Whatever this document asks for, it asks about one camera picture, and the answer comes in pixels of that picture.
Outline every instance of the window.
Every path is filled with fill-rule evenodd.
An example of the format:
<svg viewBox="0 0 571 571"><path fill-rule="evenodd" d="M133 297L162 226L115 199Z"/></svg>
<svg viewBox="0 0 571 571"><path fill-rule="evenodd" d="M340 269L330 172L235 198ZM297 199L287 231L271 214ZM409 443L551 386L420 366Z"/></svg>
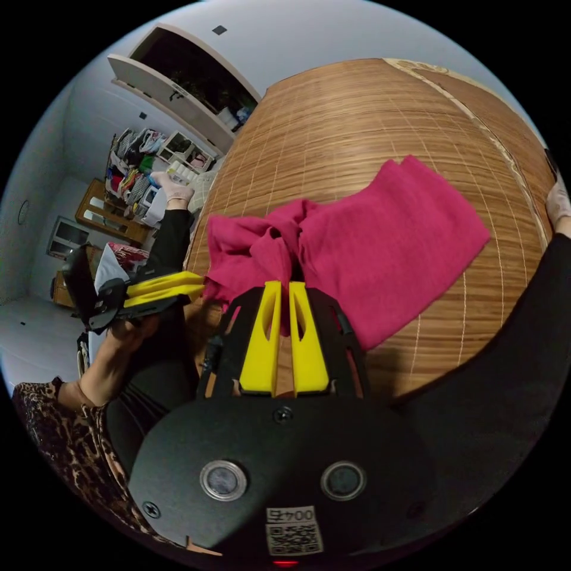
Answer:
<svg viewBox="0 0 571 571"><path fill-rule="evenodd" d="M65 260L70 252L87 244L89 232L79 224L61 216L54 225L46 254Z"/></svg>

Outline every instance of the open cabinet door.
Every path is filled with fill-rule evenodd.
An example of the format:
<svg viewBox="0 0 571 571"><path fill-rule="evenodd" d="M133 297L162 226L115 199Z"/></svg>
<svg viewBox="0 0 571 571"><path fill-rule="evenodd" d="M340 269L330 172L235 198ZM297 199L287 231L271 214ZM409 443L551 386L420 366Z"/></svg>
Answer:
<svg viewBox="0 0 571 571"><path fill-rule="evenodd" d="M228 153L236 136L198 99L168 77L134 59L114 54L108 55L107 59L116 76L114 83L179 121L220 155Z"/></svg>

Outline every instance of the sticker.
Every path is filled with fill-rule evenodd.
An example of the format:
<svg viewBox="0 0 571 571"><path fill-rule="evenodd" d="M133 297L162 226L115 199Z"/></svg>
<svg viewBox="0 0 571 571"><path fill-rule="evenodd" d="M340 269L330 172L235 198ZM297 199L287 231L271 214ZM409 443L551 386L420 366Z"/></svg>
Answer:
<svg viewBox="0 0 571 571"><path fill-rule="evenodd" d="M313 506L268 508L266 519L270 555L295 557L323 552Z"/></svg>

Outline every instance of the pink towel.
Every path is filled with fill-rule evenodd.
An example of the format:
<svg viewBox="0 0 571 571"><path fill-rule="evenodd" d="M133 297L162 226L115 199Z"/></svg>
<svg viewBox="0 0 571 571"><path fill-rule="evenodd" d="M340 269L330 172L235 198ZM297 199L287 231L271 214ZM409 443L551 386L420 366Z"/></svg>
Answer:
<svg viewBox="0 0 571 571"><path fill-rule="evenodd" d="M212 216L205 297L230 302L279 280L287 300L299 260L306 285L337 299L368 350L444 294L489 239L470 203L408 156L332 204L295 200L263 219Z"/></svg>

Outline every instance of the red light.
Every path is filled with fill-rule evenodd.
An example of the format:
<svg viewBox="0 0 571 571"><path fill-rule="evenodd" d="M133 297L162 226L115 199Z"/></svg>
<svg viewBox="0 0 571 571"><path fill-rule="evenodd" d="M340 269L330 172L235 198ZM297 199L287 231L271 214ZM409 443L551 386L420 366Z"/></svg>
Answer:
<svg viewBox="0 0 571 571"><path fill-rule="evenodd" d="M291 569L295 567L299 561L274 561L274 565L281 567L282 569Z"/></svg>

